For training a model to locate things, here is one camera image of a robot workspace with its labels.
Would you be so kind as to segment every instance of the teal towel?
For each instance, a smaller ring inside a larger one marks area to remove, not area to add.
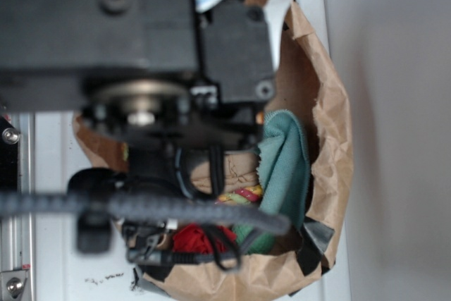
[[[265,115],[264,138],[259,143],[260,164],[257,169],[264,196],[260,210],[288,216],[296,229],[304,222],[305,199],[309,187],[310,163],[304,128],[287,110]],[[236,225],[233,231],[240,244],[252,227]],[[266,254],[275,238],[263,234],[247,254]]]

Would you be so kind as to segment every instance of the beige fabric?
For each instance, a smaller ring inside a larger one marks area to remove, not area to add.
[[[238,188],[255,186],[259,178],[255,168],[258,157],[255,154],[231,154],[224,159],[225,192],[232,192]],[[203,163],[196,167],[191,174],[192,183],[202,192],[211,192],[209,178],[210,165]]]

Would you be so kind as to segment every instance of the white surface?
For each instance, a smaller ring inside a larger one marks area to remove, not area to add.
[[[326,0],[349,91],[353,300],[451,298],[451,0]]]
[[[72,113],[36,116],[38,192],[64,192],[75,172],[90,167],[73,137],[71,119]],[[75,220],[71,217],[37,216],[37,301],[149,298],[149,293],[130,290],[132,265],[125,260],[125,244],[118,232],[114,232],[113,247],[108,254],[90,257],[78,254],[75,249],[74,230]],[[152,299],[167,300],[153,295]]]
[[[291,3],[292,0],[268,0],[264,6],[274,71],[277,71],[279,68],[280,36],[282,35],[285,14],[290,8]]]
[[[327,46],[323,0],[298,1]],[[36,117],[36,184],[40,192],[65,190],[75,172],[89,167],[73,138],[71,119],[71,113],[46,113]],[[130,291],[132,267],[125,261],[125,247],[118,235],[108,254],[79,255],[74,247],[73,222],[70,218],[48,216],[37,219],[37,301],[132,300],[135,297],[168,300],[153,293]],[[336,267],[296,296],[282,297],[280,301],[351,300],[345,234],[344,229]],[[122,273],[123,276],[106,279],[106,276]]]

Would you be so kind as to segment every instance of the black tape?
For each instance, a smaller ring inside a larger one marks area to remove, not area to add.
[[[133,269],[133,274],[135,275],[135,281],[132,282],[132,285],[130,286],[131,291],[135,291],[136,288],[142,288],[143,290],[146,290],[148,292],[157,293],[166,297],[171,297],[165,290],[161,289],[154,283],[146,280],[144,278],[144,272],[146,271],[141,270],[140,267],[136,267]]]
[[[148,276],[154,278],[157,281],[164,282],[172,271],[173,266],[161,267],[161,266],[138,266],[143,273],[147,273]]]
[[[302,225],[302,248],[297,253],[297,262],[307,276],[321,263],[335,231],[319,221],[306,217]]]
[[[330,271],[329,267],[321,266],[321,275],[324,275]]]

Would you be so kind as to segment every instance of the white wall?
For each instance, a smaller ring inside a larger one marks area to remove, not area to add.
[[[451,299],[451,0],[326,0],[349,91],[352,299]]]

